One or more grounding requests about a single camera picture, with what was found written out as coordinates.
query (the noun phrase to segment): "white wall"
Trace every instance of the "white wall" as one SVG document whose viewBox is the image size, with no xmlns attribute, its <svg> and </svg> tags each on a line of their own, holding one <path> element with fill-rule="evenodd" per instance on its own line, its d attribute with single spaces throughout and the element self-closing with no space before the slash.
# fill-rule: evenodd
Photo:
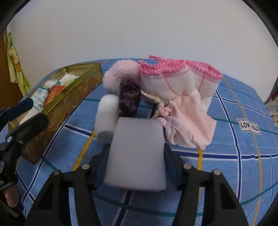
<svg viewBox="0 0 278 226">
<path fill-rule="evenodd" d="M 56 68 L 149 54 L 211 64 L 263 100 L 278 76 L 278 49 L 242 0 L 31 0 L 11 33 L 31 85 Z"/>
</svg>

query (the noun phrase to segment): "bed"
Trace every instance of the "bed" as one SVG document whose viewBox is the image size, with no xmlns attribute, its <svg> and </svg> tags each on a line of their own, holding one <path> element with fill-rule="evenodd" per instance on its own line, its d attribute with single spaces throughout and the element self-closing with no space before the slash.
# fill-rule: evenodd
<svg viewBox="0 0 278 226">
<path fill-rule="evenodd" d="M 98 62 L 105 73 L 117 60 Z M 145 62 L 156 63 L 151 59 Z M 102 144 L 94 138 L 94 123 L 98 103 L 107 93 L 102 84 L 92 91 L 65 120 L 35 165 L 23 158 L 18 160 L 16 173 L 25 217 L 54 169 L 72 171 L 88 163 L 92 156 L 102 150 Z M 141 101 L 136 117 L 149 118 L 154 111 L 154 105 Z M 213 95 L 208 115 L 217 121 L 217 126 L 212 143 L 205 150 L 175 145 L 171 145 L 171 148 L 185 163 L 199 170 L 210 172 L 215 168 L 220 169 L 242 205 L 249 224 L 256 225 L 278 191 L 277 129 L 256 91 L 227 75 L 224 75 Z M 243 132 L 238 119 L 256 123 L 260 134 Z M 5 127 L 0 132 L 0 140 L 7 133 Z M 176 191 L 167 178 L 164 191 L 139 192 L 102 185 L 93 192 L 93 197 L 103 226 L 166 226 L 173 222 L 180 191 Z M 203 201 L 204 189 L 201 189 L 195 223 L 198 226 L 202 222 Z M 78 225 L 72 189 L 69 202 L 72 225 Z"/>
</svg>

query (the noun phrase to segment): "light pink cloth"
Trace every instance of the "light pink cloth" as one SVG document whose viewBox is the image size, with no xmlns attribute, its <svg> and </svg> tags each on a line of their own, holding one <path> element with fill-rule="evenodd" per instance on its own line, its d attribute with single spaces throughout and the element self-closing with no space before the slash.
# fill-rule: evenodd
<svg viewBox="0 0 278 226">
<path fill-rule="evenodd" d="M 179 96 L 168 105 L 172 109 L 166 118 L 157 118 L 165 127 L 171 144 L 186 148 L 205 149 L 212 141 L 216 121 L 206 114 L 192 96 Z"/>
</svg>

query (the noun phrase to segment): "pink fluffy pom-pom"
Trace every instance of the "pink fluffy pom-pom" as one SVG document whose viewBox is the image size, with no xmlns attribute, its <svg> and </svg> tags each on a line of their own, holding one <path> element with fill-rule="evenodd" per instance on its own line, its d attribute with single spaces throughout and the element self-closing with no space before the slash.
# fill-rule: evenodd
<svg viewBox="0 0 278 226">
<path fill-rule="evenodd" d="M 103 76 L 104 88 L 114 93 L 119 93 L 120 83 L 125 78 L 133 78 L 141 85 L 139 67 L 140 64 L 133 60 L 117 61 Z"/>
</svg>

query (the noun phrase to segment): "white foam cylinder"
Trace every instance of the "white foam cylinder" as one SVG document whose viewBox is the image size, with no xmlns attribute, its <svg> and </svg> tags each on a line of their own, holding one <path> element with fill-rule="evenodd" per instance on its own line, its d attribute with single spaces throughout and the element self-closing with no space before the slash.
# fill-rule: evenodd
<svg viewBox="0 0 278 226">
<path fill-rule="evenodd" d="M 166 188 L 162 124 L 120 117 L 110 146 L 104 183 L 135 191 Z"/>
<path fill-rule="evenodd" d="M 119 97 L 111 94 L 103 96 L 98 104 L 95 121 L 95 136 L 98 142 L 110 144 L 119 118 Z"/>
</svg>

